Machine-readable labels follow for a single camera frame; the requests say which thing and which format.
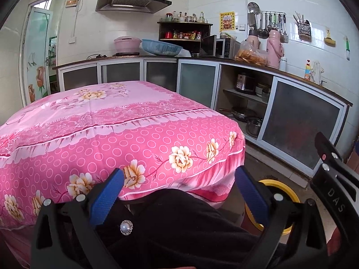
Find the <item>blue plastic basket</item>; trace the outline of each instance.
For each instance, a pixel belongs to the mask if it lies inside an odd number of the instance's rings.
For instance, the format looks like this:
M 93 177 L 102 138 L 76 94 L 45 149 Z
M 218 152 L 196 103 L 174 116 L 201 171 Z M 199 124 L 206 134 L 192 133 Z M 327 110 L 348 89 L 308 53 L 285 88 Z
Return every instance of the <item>blue plastic basket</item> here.
M 176 46 L 172 43 L 151 40 L 151 39 L 143 39 L 142 40 L 142 48 L 149 53 L 155 55 L 167 55 L 167 56 L 176 56 L 180 53 L 183 47 Z

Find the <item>microwave oven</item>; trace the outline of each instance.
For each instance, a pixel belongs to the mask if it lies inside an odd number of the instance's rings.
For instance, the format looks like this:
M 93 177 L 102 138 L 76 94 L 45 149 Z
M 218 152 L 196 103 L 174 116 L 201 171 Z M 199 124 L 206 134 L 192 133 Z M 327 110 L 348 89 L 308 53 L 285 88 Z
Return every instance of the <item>microwave oven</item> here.
M 216 35 L 211 35 L 201 39 L 200 56 L 234 59 L 240 46 L 241 43 L 233 38 L 217 38 Z

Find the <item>yellow poster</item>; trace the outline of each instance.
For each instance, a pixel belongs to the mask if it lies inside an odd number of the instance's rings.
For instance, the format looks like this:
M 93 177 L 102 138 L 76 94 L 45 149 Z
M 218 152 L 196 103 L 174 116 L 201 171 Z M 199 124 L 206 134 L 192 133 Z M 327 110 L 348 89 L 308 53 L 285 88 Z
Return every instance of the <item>yellow poster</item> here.
M 235 30 L 234 12 L 224 12 L 219 14 L 219 32 L 224 30 Z

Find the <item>frosted glass cabinet door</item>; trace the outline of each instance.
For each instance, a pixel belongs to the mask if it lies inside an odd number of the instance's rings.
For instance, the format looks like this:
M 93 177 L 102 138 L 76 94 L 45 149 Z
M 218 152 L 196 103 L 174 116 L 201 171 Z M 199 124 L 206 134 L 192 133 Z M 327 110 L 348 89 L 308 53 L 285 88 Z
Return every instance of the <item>frosted glass cabinet door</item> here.
M 63 72 L 63 84 L 66 90 L 97 84 L 97 67 L 89 67 Z
M 180 94 L 211 108 L 216 67 L 200 64 L 181 64 Z
M 114 83 L 140 80 L 140 63 L 108 64 L 101 66 L 102 82 Z
M 177 63 L 147 62 L 146 81 L 176 92 Z
M 314 169 L 319 156 L 314 137 L 330 138 L 340 109 L 292 85 L 278 82 L 262 140 Z

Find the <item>pink floral tablecloth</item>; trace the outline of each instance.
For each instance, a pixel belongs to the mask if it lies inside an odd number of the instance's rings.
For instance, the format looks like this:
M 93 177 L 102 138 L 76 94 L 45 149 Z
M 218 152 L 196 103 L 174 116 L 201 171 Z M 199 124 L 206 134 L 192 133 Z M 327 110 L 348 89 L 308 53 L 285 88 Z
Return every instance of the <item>pink floral tablecloth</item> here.
M 177 188 L 221 202 L 244 144 L 236 122 L 151 83 L 48 96 L 0 127 L 0 228 L 34 224 L 44 199 L 87 194 L 116 167 L 123 200 Z

